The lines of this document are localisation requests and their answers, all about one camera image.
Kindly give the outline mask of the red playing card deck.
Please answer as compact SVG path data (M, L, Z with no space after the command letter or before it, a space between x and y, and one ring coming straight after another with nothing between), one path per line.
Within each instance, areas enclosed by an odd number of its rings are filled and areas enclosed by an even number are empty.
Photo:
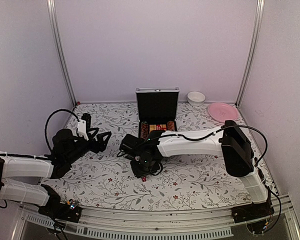
M150 124L149 131L166 131L167 125L166 124Z

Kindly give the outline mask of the aluminium poker case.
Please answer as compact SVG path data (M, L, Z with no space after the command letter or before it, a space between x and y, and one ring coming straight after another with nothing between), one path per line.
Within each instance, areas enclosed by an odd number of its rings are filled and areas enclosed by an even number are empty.
M139 87L135 90L139 118L138 137L142 122L149 125L167 125L168 121L173 121L177 131L179 92L178 87Z

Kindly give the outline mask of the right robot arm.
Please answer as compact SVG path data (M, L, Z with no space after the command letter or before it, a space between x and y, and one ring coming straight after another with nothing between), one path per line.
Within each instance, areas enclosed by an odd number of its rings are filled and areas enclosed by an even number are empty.
M233 120L205 130L153 130L143 139L127 134L120 143L120 154L130 160L136 178L156 176L163 170L162 159L183 155L222 156L226 172L241 180L252 204L248 213L259 218L268 210L270 191L264 184L251 142Z

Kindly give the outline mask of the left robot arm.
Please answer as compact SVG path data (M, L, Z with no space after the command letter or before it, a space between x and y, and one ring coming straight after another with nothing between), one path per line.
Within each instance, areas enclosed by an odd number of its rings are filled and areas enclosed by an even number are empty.
M15 180L16 177L61 179L75 161L88 152L103 152L110 140L110 131L99 133L91 128L77 136L64 128L52 138L53 148L46 157L0 152L0 200L29 203L45 208L53 217L64 213L61 197L50 186L33 185Z

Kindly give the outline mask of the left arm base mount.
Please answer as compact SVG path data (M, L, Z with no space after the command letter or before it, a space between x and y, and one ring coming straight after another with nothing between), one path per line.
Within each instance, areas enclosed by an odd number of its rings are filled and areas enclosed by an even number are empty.
M70 199L67 202L60 202L59 199L48 200L45 206L38 207L38 213L52 220L63 220L78 223L81 217L82 208L77 201Z

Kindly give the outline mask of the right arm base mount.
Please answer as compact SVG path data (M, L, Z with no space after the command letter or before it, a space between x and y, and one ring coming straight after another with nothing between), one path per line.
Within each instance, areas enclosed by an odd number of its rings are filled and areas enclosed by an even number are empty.
M235 223L252 221L259 218L268 217L274 214L271 199L268 198L263 203L250 203L247 205L231 208L231 216Z

